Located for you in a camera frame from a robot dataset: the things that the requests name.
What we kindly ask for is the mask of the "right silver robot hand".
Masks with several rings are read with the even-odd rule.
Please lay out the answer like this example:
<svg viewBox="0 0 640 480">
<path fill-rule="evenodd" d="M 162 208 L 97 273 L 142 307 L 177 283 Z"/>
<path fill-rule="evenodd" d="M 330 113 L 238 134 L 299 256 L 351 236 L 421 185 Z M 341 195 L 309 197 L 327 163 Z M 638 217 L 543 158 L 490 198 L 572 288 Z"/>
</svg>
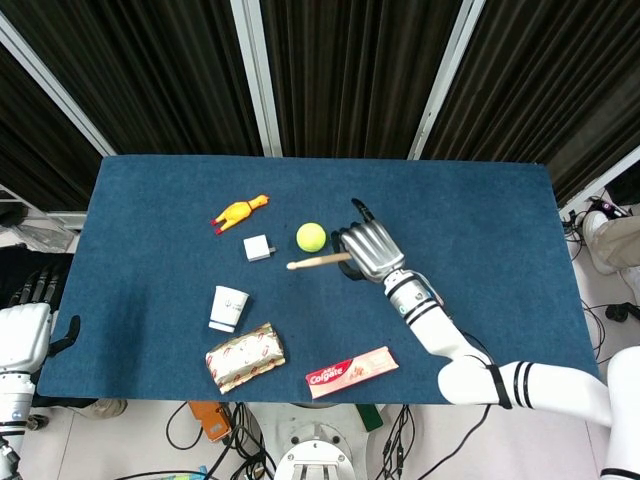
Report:
<svg viewBox="0 0 640 480">
<path fill-rule="evenodd" d="M 347 260 L 340 260 L 338 267 L 352 281 L 382 283 L 391 273 L 404 266 L 405 255 L 361 200 L 352 198 L 351 203 L 363 221 L 352 222 L 348 228 L 332 231 L 330 240 L 333 252 L 348 253 L 356 266 L 352 267 Z"/>
</svg>

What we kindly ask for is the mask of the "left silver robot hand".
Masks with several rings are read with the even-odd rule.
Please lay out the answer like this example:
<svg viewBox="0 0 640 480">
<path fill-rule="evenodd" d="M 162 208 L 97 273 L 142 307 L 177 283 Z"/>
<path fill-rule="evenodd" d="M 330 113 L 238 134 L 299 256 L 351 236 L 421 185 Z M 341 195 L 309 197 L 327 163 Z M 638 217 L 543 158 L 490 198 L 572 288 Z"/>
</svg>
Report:
<svg viewBox="0 0 640 480">
<path fill-rule="evenodd" d="M 53 265 L 30 274 L 1 309 L 1 374 L 33 374 L 47 358 L 73 346 L 81 318 L 73 316 L 67 333 L 51 342 L 64 271 Z"/>
</svg>

